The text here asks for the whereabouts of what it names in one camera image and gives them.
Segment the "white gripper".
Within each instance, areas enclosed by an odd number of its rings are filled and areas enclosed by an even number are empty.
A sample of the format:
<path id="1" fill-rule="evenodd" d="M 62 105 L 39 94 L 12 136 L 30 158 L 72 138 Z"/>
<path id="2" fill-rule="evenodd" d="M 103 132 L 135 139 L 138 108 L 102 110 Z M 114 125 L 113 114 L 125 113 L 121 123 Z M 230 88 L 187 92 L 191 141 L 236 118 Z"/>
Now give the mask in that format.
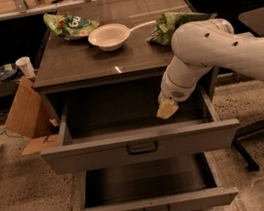
<path id="1" fill-rule="evenodd" d="M 188 100 L 196 88 L 198 80 L 198 74 L 195 72 L 181 75 L 164 73 L 158 97 L 157 117 L 168 119 L 173 116 L 179 108 L 177 103 Z"/>

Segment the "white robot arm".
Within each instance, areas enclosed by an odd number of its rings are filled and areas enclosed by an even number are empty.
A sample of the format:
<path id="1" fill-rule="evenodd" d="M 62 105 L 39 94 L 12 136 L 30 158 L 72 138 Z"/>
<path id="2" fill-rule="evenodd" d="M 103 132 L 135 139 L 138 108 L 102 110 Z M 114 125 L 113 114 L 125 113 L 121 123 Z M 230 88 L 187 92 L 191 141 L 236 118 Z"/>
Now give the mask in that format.
<path id="1" fill-rule="evenodd" d="M 215 66 L 264 81 L 264 38 L 236 35 L 227 20 L 182 24 L 173 33 L 171 47 L 172 61 L 160 86 L 158 118 L 173 116 L 200 78 Z"/>

